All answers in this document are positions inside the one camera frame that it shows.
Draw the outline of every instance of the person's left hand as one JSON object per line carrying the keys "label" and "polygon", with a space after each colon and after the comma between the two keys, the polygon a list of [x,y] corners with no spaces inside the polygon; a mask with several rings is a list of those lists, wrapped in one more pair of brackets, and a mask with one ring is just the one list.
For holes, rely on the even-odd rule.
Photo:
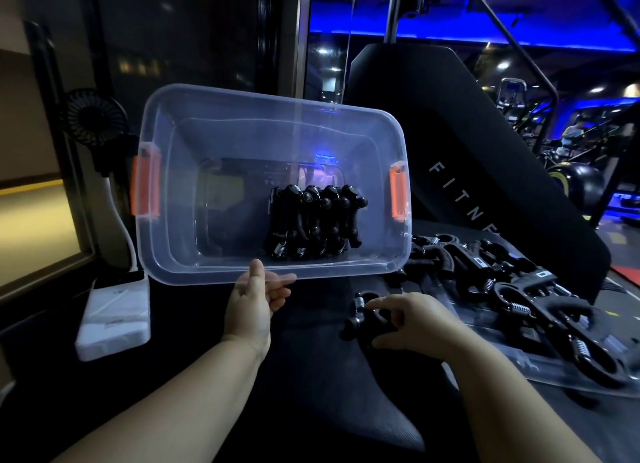
{"label": "person's left hand", "polygon": [[238,278],[229,297],[222,340],[248,342],[263,360],[271,345],[271,315],[291,295],[285,286],[294,281],[294,274],[280,277],[265,272],[260,259],[251,261],[249,271]]}

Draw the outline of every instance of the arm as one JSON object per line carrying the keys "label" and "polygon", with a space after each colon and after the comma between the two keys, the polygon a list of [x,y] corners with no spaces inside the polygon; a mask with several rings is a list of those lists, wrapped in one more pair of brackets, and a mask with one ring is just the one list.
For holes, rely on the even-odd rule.
{"label": "arm", "polygon": [[271,343],[271,315],[291,294],[290,282],[252,261],[229,298],[222,341],[55,462],[212,461],[249,397]]}
{"label": "arm", "polygon": [[484,463],[600,461],[499,350],[434,298],[392,295],[367,308],[392,310],[398,327],[373,346],[412,350],[450,365]]}

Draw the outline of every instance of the yellow floor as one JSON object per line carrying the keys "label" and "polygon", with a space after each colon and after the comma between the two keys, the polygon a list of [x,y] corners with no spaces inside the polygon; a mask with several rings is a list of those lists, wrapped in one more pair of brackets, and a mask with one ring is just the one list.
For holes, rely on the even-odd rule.
{"label": "yellow floor", "polygon": [[80,252],[61,182],[25,187],[0,191],[0,286]]}

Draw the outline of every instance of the hand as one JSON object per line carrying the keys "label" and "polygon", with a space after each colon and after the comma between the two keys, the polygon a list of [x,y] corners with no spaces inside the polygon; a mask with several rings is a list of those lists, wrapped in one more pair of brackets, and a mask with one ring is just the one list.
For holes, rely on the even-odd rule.
{"label": "hand", "polygon": [[374,338],[374,348],[412,350],[449,362],[466,346],[477,343],[473,330],[435,298],[421,293],[377,298],[365,307],[390,310],[391,322],[398,329]]}
{"label": "hand", "polygon": [[222,340],[248,342],[264,360],[271,345],[271,315],[291,295],[285,286],[294,281],[294,274],[279,277],[264,272],[260,259],[251,261],[249,271],[238,278],[229,297]]}

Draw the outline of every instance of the plastic storage bin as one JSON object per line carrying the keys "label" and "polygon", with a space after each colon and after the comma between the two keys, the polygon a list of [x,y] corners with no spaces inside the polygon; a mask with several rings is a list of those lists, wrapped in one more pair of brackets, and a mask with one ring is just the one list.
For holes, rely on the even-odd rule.
{"label": "plastic storage bin", "polygon": [[[174,84],[148,99],[134,213],[144,269],[166,284],[234,282],[258,257],[298,278],[393,272],[408,259],[404,136],[388,113]],[[359,249],[308,261],[264,250],[269,197],[288,184],[354,185]]]}

